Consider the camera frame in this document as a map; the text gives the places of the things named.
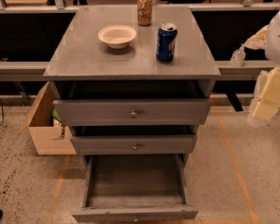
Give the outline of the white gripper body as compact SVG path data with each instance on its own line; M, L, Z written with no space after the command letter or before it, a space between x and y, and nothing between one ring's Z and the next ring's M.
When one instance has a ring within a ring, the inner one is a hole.
M280 67L274 68L267 75L260 97L262 101L280 106Z

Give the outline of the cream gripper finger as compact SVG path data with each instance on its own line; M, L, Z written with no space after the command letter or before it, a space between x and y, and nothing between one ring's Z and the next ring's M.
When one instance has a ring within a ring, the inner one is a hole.
M265 100L255 100L251 104L251 117L260 121L271 120L280 106Z

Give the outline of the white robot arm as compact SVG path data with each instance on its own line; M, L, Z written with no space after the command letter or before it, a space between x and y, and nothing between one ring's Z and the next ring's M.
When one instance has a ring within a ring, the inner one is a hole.
M270 23L244 42L249 49L263 49L268 60L278 67L261 71L249 107L248 122L258 127L268 123L280 109L280 10Z

